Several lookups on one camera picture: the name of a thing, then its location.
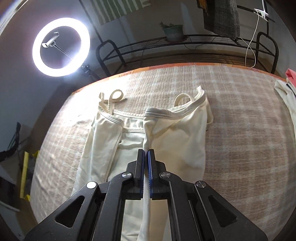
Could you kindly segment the black metal clothes rack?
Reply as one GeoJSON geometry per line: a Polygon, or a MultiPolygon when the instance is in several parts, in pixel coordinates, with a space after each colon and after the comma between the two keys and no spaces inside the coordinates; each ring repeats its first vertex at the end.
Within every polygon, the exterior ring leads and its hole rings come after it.
{"type": "Polygon", "coordinates": [[[93,29],[97,37],[100,40],[100,44],[96,48],[95,57],[100,64],[102,70],[106,74],[106,76],[111,76],[106,61],[111,60],[113,58],[119,58],[120,65],[114,71],[114,74],[117,74],[121,68],[126,67],[128,63],[133,63],[133,61],[125,61],[123,56],[136,53],[136,52],[144,52],[149,49],[170,47],[170,46],[178,46],[182,45],[187,47],[188,45],[195,45],[196,47],[200,47],[203,45],[221,45],[221,46],[229,46],[229,47],[238,47],[243,49],[250,49],[253,51],[255,64],[261,65],[265,71],[267,68],[263,65],[263,63],[259,59],[259,53],[267,54],[273,57],[273,64],[271,66],[270,73],[274,74],[276,71],[276,67],[278,64],[279,58],[279,48],[276,41],[269,35],[269,27],[266,27],[266,32],[258,32],[255,40],[248,40],[243,38],[229,38],[214,34],[190,34],[184,35],[179,41],[169,41],[166,37],[153,38],[148,40],[143,40],[135,43],[131,43],[128,45],[123,45],[118,47],[114,41],[108,39],[103,40],[99,34],[99,31],[95,27],[95,24],[88,13],[83,1],[79,1],[83,11],[85,12],[88,20],[90,21],[93,29]]]}

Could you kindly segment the pink folded garment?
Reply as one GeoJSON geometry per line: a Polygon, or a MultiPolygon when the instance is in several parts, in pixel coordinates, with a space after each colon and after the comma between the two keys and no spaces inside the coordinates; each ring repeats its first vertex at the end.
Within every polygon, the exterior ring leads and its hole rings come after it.
{"type": "Polygon", "coordinates": [[[285,74],[287,77],[287,81],[291,83],[294,87],[296,87],[296,72],[288,68],[285,74]]]}

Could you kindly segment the beige plaid bed blanket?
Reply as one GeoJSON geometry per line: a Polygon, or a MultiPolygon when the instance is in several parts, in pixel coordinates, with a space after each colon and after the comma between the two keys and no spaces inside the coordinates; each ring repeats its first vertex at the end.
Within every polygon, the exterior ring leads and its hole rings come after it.
{"type": "Polygon", "coordinates": [[[201,87],[213,114],[201,180],[269,240],[283,240],[280,232],[295,209],[295,131],[276,80],[281,79],[244,67],[190,63],[137,69],[77,90],[55,117],[37,158],[30,200],[36,220],[75,193],[100,93],[109,97],[121,90],[114,109],[142,115],[147,108],[170,109],[179,94],[196,96],[201,87]]]}

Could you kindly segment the grey checked hanging coat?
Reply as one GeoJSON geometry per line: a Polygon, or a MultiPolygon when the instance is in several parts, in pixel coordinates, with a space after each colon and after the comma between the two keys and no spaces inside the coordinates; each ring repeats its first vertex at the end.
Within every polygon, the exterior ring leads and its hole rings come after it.
{"type": "Polygon", "coordinates": [[[203,11],[204,28],[219,36],[240,37],[240,22],[235,0],[209,0],[203,11]]]}

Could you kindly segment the cream white camisole top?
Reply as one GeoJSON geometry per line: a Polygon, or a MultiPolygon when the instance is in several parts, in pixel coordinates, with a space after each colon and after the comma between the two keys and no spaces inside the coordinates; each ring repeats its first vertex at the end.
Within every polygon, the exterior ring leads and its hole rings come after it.
{"type": "Polygon", "coordinates": [[[201,180],[205,171],[206,130],[213,122],[205,91],[179,94],[170,109],[147,108],[144,114],[114,109],[123,99],[115,90],[99,94],[98,111],[79,162],[73,191],[86,183],[105,183],[122,173],[138,150],[154,150],[166,169],[188,182],[201,180]]]}

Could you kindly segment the stack of folded clothes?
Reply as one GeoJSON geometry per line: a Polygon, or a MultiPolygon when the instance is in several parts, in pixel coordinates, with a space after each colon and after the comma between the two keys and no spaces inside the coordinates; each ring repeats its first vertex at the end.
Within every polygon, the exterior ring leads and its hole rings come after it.
{"type": "Polygon", "coordinates": [[[277,91],[277,93],[282,98],[283,102],[287,106],[290,117],[292,119],[294,131],[295,131],[295,111],[296,111],[296,101],[295,101],[295,87],[294,85],[287,80],[287,82],[284,82],[282,80],[276,80],[274,89],[277,91]]]}

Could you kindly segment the green potted plant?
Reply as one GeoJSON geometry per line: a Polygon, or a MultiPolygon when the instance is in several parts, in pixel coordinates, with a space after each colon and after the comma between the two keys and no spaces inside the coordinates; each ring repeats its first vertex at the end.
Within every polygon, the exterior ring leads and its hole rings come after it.
{"type": "Polygon", "coordinates": [[[159,25],[165,33],[166,39],[170,43],[181,42],[184,39],[183,25],[164,24],[160,22],[159,25]]]}

